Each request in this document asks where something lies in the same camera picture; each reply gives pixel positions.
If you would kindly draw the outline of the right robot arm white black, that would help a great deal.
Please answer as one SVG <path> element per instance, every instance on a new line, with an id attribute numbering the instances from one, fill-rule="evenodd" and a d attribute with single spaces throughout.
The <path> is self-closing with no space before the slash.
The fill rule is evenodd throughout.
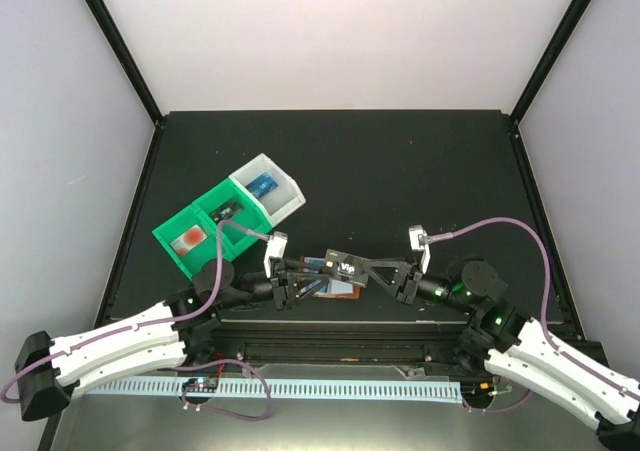
<path id="1" fill-rule="evenodd" d="M 401 303 L 421 298 L 467 316 L 453 349 L 462 372 L 486 371 L 545 397 L 593 429 L 608 450 L 638 449 L 638 380 L 601 365 L 519 311 L 486 262 L 468 261 L 451 279 L 404 261 L 372 260 L 363 271 Z"/>

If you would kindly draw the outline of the brown leather card holder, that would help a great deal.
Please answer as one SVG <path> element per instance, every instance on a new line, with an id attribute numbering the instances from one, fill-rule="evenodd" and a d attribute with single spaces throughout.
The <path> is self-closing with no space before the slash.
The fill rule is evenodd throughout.
<path id="1" fill-rule="evenodd" d="M 327 288 L 321 289 L 313 298 L 323 299 L 358 299 L 360 287 L 356 284 L 330 279 Z"/>

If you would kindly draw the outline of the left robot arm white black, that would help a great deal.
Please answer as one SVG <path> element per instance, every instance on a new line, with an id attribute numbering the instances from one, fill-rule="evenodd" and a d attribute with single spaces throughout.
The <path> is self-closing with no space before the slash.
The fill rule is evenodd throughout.
<path id="1" fill-rule="evenodd" d="M 212 333 L 222 310 L 273 302 L 285 309 L 329 281 L 318 265 L 291 259 L 268 261 L 266 270 L 237 276 L 227 260 L 207 262 L 190 286 L 129 318 L 88 332 L 53 338 L 29 335 L 7 389 L 18 391 L 22 420 L 54 416 L 72 400 L 119 378 L 158 369 L 210 367 Z"/>

